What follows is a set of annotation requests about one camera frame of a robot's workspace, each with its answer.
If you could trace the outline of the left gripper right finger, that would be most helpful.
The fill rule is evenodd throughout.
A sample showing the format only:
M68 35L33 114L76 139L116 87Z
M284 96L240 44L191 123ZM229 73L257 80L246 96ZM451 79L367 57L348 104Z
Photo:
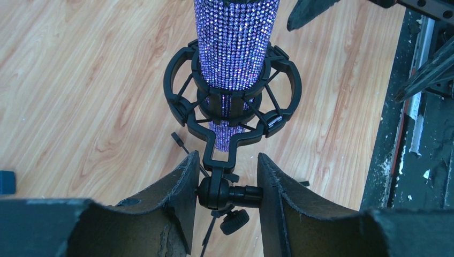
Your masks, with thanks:
M453 256L453 211L356 211L314 193L258 155L265 256Z

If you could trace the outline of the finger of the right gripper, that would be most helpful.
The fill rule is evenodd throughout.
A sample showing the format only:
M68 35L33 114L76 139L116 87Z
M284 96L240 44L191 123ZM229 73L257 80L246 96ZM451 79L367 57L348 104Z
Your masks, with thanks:
M302 28L337 2L337 0L298 0L287 19L286 29L291 32Z
M453 37L442 45L397 91L395 102L403 102L432 84L442 81L453 68Z

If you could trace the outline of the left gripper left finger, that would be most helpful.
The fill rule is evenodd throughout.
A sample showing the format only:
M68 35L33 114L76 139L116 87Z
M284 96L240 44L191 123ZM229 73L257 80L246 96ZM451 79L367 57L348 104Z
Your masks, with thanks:
M2 199L1 256L186 256L199 153L115 206L89 198Z

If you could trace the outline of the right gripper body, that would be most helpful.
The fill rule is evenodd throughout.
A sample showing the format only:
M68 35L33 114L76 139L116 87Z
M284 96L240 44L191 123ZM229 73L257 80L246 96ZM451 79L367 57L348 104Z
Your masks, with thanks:
M453 25L453 1L449 0L376 0L372 3L383 8L400 4L415 12L421 13L436 21L444 21Z

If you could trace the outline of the purple glitter microphone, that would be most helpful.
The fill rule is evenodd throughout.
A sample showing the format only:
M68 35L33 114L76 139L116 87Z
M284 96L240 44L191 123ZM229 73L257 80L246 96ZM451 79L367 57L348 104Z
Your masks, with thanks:
M194 1L201 75L211 88L244 91L261 74L279 1Z

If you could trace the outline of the black tripod shock-mount stand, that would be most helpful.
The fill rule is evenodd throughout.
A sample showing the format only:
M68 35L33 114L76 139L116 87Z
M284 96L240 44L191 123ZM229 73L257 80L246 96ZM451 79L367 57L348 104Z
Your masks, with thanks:
M206 144L199 166L203 180L196 195L213 220L223 219L222 232L231 235L249 221L247 208L258 208L263 199L263 188L238 185L237 149L269 138L285 126L301 100L301 77L289 56L268 44L252 87L216 88L202 75L201 53L197 40L181 48L167 65L163 90L176 121ZM226 161L213 159L218 133L205 123L242 129L230 137Z

